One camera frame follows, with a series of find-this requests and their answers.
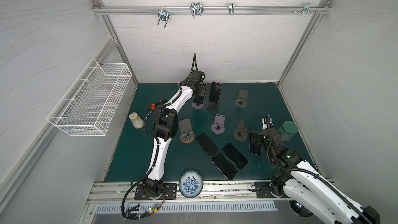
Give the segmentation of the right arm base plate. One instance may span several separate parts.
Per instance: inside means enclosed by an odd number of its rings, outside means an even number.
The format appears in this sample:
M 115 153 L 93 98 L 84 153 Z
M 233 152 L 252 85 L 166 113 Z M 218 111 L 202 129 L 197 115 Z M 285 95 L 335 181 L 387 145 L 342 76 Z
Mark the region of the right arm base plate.
M 256 194 L 257 198 L 288 198 L 283 192 L 283 187 L 279 183 L 272 181 L 256 181 L 250 190 Z

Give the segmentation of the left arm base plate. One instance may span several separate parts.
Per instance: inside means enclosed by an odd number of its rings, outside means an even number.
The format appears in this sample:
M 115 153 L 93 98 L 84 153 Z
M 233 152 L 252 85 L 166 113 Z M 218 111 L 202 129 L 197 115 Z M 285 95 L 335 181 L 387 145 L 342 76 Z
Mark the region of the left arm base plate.
M 155 191 L 150 191 L 144 184 L 140 183 L 135 190 L 134 200 L 175 200 L 176 194 L 176 183 L 163 183 Z

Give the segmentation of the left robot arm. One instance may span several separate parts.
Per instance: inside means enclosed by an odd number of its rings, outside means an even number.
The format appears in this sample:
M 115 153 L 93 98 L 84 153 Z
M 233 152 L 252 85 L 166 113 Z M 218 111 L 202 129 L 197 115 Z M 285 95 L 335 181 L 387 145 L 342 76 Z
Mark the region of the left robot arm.
M 203 104 L 207 92 L 204 79 L 205 73 L 198 69 L 194 54 L 190 73 L 177 83 L 178 91 L 165 104 L 150 110 L 144 119 L 144 129 L 153 138 L 153 151 L 142 182 L 144 192 L 152 198 L 161 194 L 167 151 L 178 130 L 178 113 L 191 98 L 195 104 Z

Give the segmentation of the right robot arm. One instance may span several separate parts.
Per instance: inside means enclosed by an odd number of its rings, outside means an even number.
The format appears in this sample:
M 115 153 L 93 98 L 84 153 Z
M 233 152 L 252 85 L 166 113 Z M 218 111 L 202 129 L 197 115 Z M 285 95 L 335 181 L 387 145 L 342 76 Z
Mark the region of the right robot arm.
M 352 200 L 319 174 L 296 150 L 287 148 L 270 116 L 262 119 L 261 142 L 271 165 L 280 171 L 267 189 L 276 198 L 293 201 L 297 213 L 303 209 L 325 224 L 379 224 L 380 214 L 371 206 Z

